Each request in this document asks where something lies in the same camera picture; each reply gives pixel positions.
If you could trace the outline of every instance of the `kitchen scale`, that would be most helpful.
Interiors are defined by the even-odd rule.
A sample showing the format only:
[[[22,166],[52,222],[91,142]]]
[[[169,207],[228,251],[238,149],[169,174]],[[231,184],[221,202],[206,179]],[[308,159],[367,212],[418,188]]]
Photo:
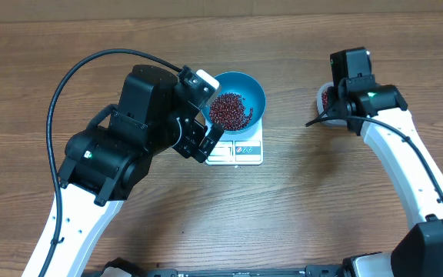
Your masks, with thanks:
[[[210,156],[207,165],[260,165],[263,160],[262,115],[266,110],[263,88],[251,76],[240,72],[226,72],[215,79],[220,82],[219,95],[233,93],[241,96],[244,107],[253,108],[253,117],[247,127],[225,131]],[[208,129],[212,126],[209,106],[202,109]]]
[[[262,120],[240,134],[223,134],[206,160],[207,165],[260,165],[263,159]]]

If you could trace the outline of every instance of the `cable clip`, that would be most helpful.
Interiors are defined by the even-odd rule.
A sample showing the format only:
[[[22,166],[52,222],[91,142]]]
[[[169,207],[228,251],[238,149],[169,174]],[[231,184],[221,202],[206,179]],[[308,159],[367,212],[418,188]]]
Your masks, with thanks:
[[[51,240],[51,245],[57,245],[58,243],[62,243],[64,241],[65,241],[65,237],[62,237],[60,240],[52,239]]]

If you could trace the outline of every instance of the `cable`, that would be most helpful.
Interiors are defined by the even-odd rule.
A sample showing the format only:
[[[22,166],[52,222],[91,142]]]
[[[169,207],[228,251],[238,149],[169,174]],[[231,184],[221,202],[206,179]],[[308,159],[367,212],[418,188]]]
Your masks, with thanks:
[[[428,165],[427,161],[425,160],[425,157],[421,153],[420,149],[418,149],[418,147],[413,143],[413,141],[410,139],[410,137],[403,134],[401,131],[397,130],[396,128],[390,126],[389,124],[381,122],[377,119],[366,118],[363,116],[354,116],[354,115],[345,116],[344,118],[338,117],[338,116],[320,118],[320,119],[316,119],[316,120],[312,120],[311,122],[308,122],[307,124],[305,124],[305,127],[309,127],[310,125],[313,125],[314,123],[324,122],[324,121],[328,121],[328,120],[335,120],[335,119],[361,120],[361,121],[366,121],[366,122],[370,122],[370,123],[375,123],[377,125],[380,125],[380,126],[386,128],[387,130],[389,130],[391,132],[394,132],[396,135],[398,135],[402,139],[403,142],[408,143],[408,145],[413,149],[413,151],[418,156],[418,159],[420,160],[421,164],[425,168],[425,171],[427,172],[427,175],[430,178],[431,183],[433,184],[433,186],[435,188],[435,191],[438,193],[438,197],[440,198],[440,200],[443,203],[443,191],[441,190],[440,185],[438,184],[437,179],[434,176],[434,173],[431,171],[430,166]]]
[[[55,202],[56,202],[56,223],[55,223],[55,230],[54,235],[52,236],[51,240],[51,247],[49,248],[49,252],[47,254],[47,257],[45,258],[44,265],[42,266],[42,269],[40,273],[38,274],[39,277],[44,277],[45,273],[47,272],[47,269],[51,263],[52,256],[54,255],[54,251],[56,248],[56,245],[62,240],[59,240],[59,234],[61,232],[61,224],[62,224],[62,197],[61,197],[61,189],[59,188],[59,180],[58,180],[58,172],[55,167],[55,160],[54,160],[54,150],[52,148],[52,116],[54,115],[54,109],[55,105],[58,101],[58,97],[61,94],[62,89],[65,87],[68,80],[75,74],[78,69],[80,69],[84,64],[87,62],[90,62],[91,60],[94,60],[96,58],[102,57],[103,55],[109,55],[109,54],[130,54],[130,55],[137,55],[143,58],[147,58],[149,60],[152,60],[154,62],[157,62],[161,65],[164,65],[176,72],[181,72],[182,69],[178,68],[177,66],[166,62],[160,58],[157,58],[153,55],[149,55],[140,51],[135,51],[131,49],[109,49],[97,52],[95,54],[92,54],[84,59],[82,59],[79,63],[77,63],[73,68],[69,70],[69,72],[65,75],[65,77],[61,80],[59,83],[57,89],[54,92],[54,96],[52,96],[51,104],[49,105],[49,110],[47,114],[47,123],[45,126],[45,139],[47,142],[47,154],[49,158],[49,166],[51,168],[51,175],[52,175],[52,182],[54,183],[54,191],[55,191]]]

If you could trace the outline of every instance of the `wood grain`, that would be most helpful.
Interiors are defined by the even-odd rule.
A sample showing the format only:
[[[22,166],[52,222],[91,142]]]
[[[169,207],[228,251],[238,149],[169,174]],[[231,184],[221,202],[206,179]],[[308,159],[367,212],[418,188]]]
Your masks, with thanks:
[[[0,0],[0,22],[443,12],[443,0]]]
[[[443,171],[443,13],[303,15],[0,24],[0,276],[21,275],[53,197],[45,116],[62,76],[105,48],[135,48],[213,75],[246,72],[268,98],[265,161],[208,167],[168,150],[135,186],[88,263],[118,256],[146,269],[296,267],[392,250],[406,218],[361,138],[323,126],[315,94],[330,53],[366,46],[396,84]],[[117,102],[136,57],[106,56],[72,78],[54,123],[65,143]]]

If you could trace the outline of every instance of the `white arm segment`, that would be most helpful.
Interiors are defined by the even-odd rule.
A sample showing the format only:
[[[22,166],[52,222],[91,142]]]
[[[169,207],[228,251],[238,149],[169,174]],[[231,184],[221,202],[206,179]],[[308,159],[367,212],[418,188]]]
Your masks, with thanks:
[[[81,276],[98,239],[124,201],[108,201],[100,207],[93,203],[95,196],[70,184],[61,189],[62,227],[60,238],[64,238],[55,249],[45,276]],[[22,276],[36,277],[42,269],[49,246],[51,246],[56,221],[55,199],[51,213],[37,246]]]
[[[421,142],[409,111],[392,108],[378,112],[373,119],[387,123],[409,136],[425,157],[443,191],[443,175]],[[443,204],[413,149],[395,133],[380,125],[364,122],[361,128],[364,142],[381,160],[391,178],[408,218],[409,228],[426,222],[426,215],[443,219]]]

